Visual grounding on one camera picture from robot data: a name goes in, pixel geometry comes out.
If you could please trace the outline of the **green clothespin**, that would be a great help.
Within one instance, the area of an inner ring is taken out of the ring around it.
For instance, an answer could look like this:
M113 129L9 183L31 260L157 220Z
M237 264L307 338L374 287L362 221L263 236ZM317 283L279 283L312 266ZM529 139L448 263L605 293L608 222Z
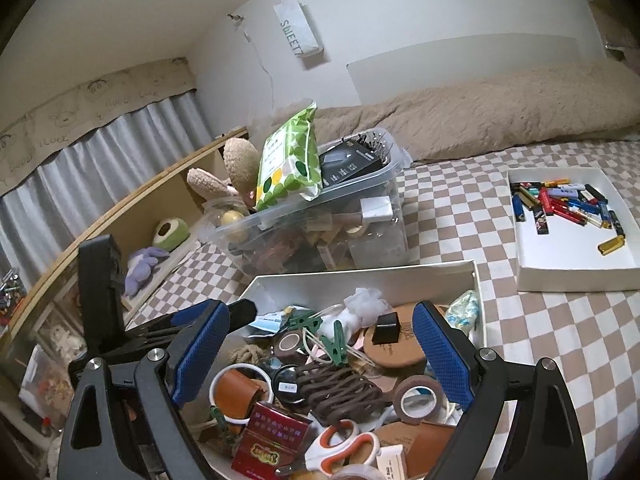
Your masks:
M292 315L285 324L288 330L309 330L315 334L323 323L322 317L314 313L305 312Z
M335 366L347 364L347 344L345 342L344 330L340 321L335 321L333 325L333 337L326 335L320 337L322 346L331 363Z

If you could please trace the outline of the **brown leather sleeve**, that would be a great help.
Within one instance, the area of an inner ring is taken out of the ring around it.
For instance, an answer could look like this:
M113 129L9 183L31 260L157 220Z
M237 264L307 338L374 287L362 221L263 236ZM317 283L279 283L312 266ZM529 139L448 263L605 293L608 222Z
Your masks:
M446 448L455 426L421 422L411 426L404 422L392 422L373 433L383 446L401 444L404 448L407 478L424 478L435 466Z

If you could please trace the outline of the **floral fabric pouch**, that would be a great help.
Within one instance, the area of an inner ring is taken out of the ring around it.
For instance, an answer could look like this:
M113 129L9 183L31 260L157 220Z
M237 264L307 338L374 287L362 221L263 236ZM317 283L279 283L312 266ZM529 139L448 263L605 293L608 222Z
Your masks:
M446 309L444 318L456 330L466 336L474 330L480 316L480 296L476 290L469 289L454 300Z

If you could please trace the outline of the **small beige cardboard box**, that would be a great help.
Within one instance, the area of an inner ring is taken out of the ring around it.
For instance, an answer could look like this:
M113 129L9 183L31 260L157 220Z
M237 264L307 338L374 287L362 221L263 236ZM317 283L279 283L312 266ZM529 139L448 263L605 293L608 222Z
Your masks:
M406 480L404 447L401 444L381 446L376 456L376 466L386 480Z

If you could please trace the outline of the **brown leather roll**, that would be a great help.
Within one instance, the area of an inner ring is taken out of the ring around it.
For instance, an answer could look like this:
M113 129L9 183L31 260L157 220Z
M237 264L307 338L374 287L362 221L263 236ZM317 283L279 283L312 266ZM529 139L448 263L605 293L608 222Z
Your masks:
M268 393L262 379L250 378L242 370L227 370L214 388L213 399L222 414L234 419L250 416L254 404Z

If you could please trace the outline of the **small black box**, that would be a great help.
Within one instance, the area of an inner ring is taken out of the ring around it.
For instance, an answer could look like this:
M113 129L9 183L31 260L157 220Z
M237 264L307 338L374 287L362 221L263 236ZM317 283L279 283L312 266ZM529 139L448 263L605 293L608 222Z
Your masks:
M393 311L382 314L376 320L372 335L372 344L397 344L401 333L398 313Z

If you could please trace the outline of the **red tin box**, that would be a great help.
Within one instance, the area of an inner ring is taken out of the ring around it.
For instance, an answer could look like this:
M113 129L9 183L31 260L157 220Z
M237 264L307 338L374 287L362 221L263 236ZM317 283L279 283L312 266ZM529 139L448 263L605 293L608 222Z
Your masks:
M304 452L310 426L306 417L258 402L241 434L231 469L250 479L279 479L277 470Z

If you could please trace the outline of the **clear packing tape roll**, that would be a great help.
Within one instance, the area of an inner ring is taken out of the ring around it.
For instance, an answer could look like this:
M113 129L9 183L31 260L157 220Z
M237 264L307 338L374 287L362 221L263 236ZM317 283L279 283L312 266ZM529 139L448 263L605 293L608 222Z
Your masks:
M352 464L332 474L330 480L385 480L385 476L373 466Z

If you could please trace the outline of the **black round tin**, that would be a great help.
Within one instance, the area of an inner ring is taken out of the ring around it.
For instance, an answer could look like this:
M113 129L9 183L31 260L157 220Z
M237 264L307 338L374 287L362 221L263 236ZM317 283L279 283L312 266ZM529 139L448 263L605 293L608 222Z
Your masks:
M272 388L276 398L286 406L297 406L305 403L302 388L296 378L297 367L293 364L285 365L274 373Z

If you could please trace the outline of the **white shallow tray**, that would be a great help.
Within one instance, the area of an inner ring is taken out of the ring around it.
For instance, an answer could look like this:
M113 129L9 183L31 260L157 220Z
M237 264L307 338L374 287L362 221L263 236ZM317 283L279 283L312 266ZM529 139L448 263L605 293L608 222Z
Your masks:
M570 183L592 185L608 200L625 233L625 246L602 256L598 245L617 235L616 229L584 226L558 214L547 218L548 232L539 234L531 211L526 220L514 221L518 270L522 292L621 292L639 287L639 226L617 188L597 168L520 168L506 180L544 182L567 178Z

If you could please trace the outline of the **green white wipes pack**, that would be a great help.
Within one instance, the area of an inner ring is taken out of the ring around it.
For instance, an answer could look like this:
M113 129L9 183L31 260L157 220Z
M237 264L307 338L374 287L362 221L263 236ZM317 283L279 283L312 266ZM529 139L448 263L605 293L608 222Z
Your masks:
M322 191L320 158L311 102L268 136L262 148L255 208L262 211L286 200L314 200Z

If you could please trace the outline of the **clear plastic storage bin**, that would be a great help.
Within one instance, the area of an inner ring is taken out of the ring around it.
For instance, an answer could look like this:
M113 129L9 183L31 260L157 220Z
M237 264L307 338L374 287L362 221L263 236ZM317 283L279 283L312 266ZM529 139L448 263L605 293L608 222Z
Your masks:
M397 177L411 157L383 128L354 133L386 160L366 176L325 188L311 202L294 200L248 216L205 206L198 239L225 254L247 276L403 266L409 248Z

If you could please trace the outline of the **black calculator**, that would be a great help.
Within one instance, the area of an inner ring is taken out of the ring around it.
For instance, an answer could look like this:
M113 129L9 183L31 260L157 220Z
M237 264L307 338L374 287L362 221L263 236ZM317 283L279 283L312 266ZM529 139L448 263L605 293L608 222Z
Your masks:
M366 176L386 166L386 160L366 144L343 140L320 155L324 188Z

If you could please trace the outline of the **beige quilted blanket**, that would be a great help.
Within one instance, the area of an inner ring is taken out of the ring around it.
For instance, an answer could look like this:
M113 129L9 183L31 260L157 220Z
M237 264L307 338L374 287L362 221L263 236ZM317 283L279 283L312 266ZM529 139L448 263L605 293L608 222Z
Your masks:
M551 140L616 139L639 129L639 77L612 60L568 64L314 115L321 144L372 128L385 129L424 162Z

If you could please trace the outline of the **white hanging tissue holder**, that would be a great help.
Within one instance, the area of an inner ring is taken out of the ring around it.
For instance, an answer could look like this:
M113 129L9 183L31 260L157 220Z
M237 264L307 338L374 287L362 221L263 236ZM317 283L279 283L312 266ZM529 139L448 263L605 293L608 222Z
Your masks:
M323 51L302 5L297 0L282 0L273 7L285 40L298 58L310 58Z

